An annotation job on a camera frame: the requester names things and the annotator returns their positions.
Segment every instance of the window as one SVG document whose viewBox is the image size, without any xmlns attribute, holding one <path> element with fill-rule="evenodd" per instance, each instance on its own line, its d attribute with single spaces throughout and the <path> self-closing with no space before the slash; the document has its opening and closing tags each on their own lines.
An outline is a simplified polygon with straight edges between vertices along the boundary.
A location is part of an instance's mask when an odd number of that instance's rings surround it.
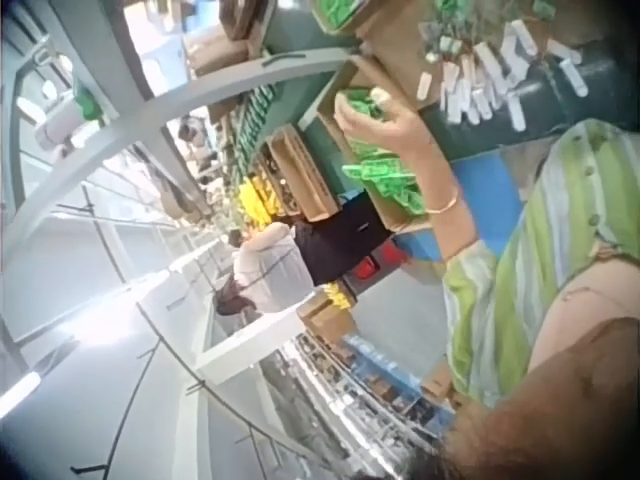
<svg viewBox="0 0 640 480">
<path fill-rule="evenodd" d="M 157 60 L 153 58 L 144 60 L 142 62 L 142 71 L 154 95 L 162 95 L 169 90 L 167 77 L 162 73 L 162 68 Z"/>
<path fill-rule="evenodd" d="M 28 100 L 24 97 L 18 97 L 17 105 L 22 113 L 24 113 L 35 123 L 44 123 L 44 121 L 47 119 L 47 114 L 44 113 L 44 110 L 42 110 L 42 108 L 33 103 L 31 100 Z"/>
</svg>

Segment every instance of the cardboard box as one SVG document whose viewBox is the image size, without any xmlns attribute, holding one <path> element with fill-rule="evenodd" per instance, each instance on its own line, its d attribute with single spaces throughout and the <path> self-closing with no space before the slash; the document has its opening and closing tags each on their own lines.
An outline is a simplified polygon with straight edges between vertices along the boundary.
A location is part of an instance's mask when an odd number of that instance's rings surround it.
<svg viewBox="0 0 640 480">
<path fill-rule="evenodd" d="M 376 378 L 373 381 L 368 382 L 369 388 L 371 391 L 375 393 L 378 397 L 383 399 L 385 402 L 393 402 L 398 396 L 395 389 L 389 385 L 387 382 L 382 380 L 381 378 Z"/>
<path fill-rule="evenodd" d="M 348 310 L 340 310 L 324 292 L 319 292 L 298 307 L 302 323 L 326 343 L 340 345 L 342 337 L 356 330 L 356 323 Z"/>
<path fill-rule="evenodd" d="M 415 109 L 421 109 L 440 99 L 442 63 L 429 64 L 418 24 L 432 15 L 433 5 L 424 0 L 394 0 L 386 4 L 369 21 L 361 25 L 356 35 L 389 72 Z M 422 72 L 433 75 L 431 89 L 425 101 L 416 97 Z"/>
<path fill-rule="evenodd" d="M 422 382 L 421 390 L 425 398 L 433 403 L 442 403 L 453 389 L 451 369 L 443 359 Z"/>
<path fill-rule="evenodd" d="M 338 202 L 292 125 L 277 130 L 267 139 L 267 145 L 307 220 L 325 220 L 340 211 Z"/>
<path fill-rule="evenodd" d="M 380 64 L 368 57 L 354 55 L 339 70 L 331 85 L 324 92 L 324 97 L 318 103 L 318 118 L 322 121 L 327 131 L 342 152 L 346 163 L 358 163 L 358 158 L 354 155 L 349 142 L 342 133 L 342 130 L 333 118 L 334 102 L 336 94 L 349 87 L 372 88 L 379 86 L 386 90 L 392 97 L 410 106 L 411 103 L 389 78 L 389 75 L 382 69 Z M 400 204 L 392 199 L 385 198 L 371 183 L 365 183 L 365 188 L 371 197 L 371 201 L 376 207 L 382 223 L 393 232 L 411 232 L 430 228 L 429 215 L 410 215 Z"/>
<path fill-rule="evenodd" d="M 236 95 L 235 97 L 227 98 L 218 103 L 207 105 L 207 112 L 209 113 L 209 123 L 215 125 L 222 117 L 231 113 L 235 108 L 240 105 L 242 97 Z"/>
<path fill-rule="evenodd" d="M 320 24 L 320 28 L 322 28 L 325 33 L 330 35 L 353 35 L 358 28 L 368 22 L 385 3 L 395 3 L 396 1 L 397 0 L 364 0 L 358 11 L 337 29 L 327 21 L 324 12 L 320 11 L 317 0 L 311 2 L 311 8 L 313 15 Z"/>
<path fill-rule="evenodd" d="M 249 36 L 260 0 L 220 0 L 219 19 L 231 40 Z"/>
<path fill-rule="evenodd" d="M 197 77 L 237 65 L 249 58 L 246 41 L 231 41 L 222 27 L 184 40 L 189 65 Z"/>
<path fill-rule="evenodd" d="M 331 300 L 324 292 L 316 292 L 313 297 L 298 307 L 296 313 L 304 322 L 330 304 Z"/>
</svg>

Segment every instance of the green plastic part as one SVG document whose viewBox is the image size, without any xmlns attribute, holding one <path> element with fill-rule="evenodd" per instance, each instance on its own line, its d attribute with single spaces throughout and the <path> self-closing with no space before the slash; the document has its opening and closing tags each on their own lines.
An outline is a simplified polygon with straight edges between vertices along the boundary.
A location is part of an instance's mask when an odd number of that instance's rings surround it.
<svg viewBox="0 0 640 480">
<path fill-rule="evenodd" d="M 382 112 L 370 98 L 369 92 L 360 88 L 348 89 L 343 93 L 356 110 L 380 119 Z M 349 144 L 360 163 L 342 167 L 347 177 L 370 182 L 380 195 L 393 199 L 411 215 L 424 213 L 424 201 L 418 191 L 415 175 L 403 167 L 397 155 L 362 142 L 351 141 Z"/>
<path fill-rule="evenodd" d="M 100 108 L 95 97 L 89 90 L 82 86 L 77 79 L 73 81 L 73 96 L 82 110 L 82 118 L 86 121 L 90 122 L 102 117 L 102 108 Z"/>
<path fill-rule="evenodd" d="M 551 21 L 556 17 L 556 7 L 545 0 L 535 0 L 533 2 L 533 13 L 542 20 Z"/>
<path fill-rule="evenodd" d="M 351 20 L 361 4 L 358 0 L 317 0 L 316 8 L 332 28 L 338 29 Z"/>
<path fill-rule="evenodd" d="M 342 172 L 354 180 L 362 180 L 362 167 L 360 165 L 343 165 Z"/>
<path fill-rule="evenodd" d="M 409 202 L 405 208 L 414 215 L 422 215 L 424 213 L 424 199 L 422 195 L 414 190 L 408 190 L 408 193 Z"/>
</svg>

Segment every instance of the fingers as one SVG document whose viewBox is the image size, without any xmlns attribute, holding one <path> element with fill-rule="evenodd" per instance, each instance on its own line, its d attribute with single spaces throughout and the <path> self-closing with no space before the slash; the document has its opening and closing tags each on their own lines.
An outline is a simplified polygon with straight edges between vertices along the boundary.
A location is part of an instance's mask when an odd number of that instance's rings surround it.
<svg viewBox="0 0 640 480">
<path fill-rule="evenodd" d="M 342 131 L 355 140 L 377 144 L 385 136 L 383 122 L 354 110 L 341 93 L 336 95 L 335 119 Z"/>
<path fill-rule="evenodd" d="M 407 107 L 380 87 L 375 87 L 371 90 L 371 98 L 374 99 L 380 110 L 385 113 L 385 117 L 389 120 L 395 120 L 398 117 L 406 115 L 409 111 Z"/>
</svg>

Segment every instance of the worker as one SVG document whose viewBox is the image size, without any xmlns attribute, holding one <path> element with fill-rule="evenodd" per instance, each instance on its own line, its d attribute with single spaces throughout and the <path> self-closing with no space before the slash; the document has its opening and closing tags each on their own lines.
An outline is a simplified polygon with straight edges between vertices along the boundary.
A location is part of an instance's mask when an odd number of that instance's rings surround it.
<svg viewBox="0 0 640 480">
<path fill-rule="evenodd" d="M 360 193 L 335 215 L 319 222 L 274 222 L 250 240 L 229 233 L 237 248 L 233 273 L 216 293 L 220 315 L 250 307 L 262 313 L 285 310 L 315 287 L 355 268 L 391 235 L 367 193 Z"/>
<path fill-rule="evenodd" d="M 598 120 L 569 128 L 498 258 L 420 117 L 377 97 L 386 121 L 342 95 L 336 120 L 415 173 L 447 263 L 453 383 L 495 408 L 409 478 L 592 478 L 615 449 L 637 448 L 640 136 Z"/>
</svg>

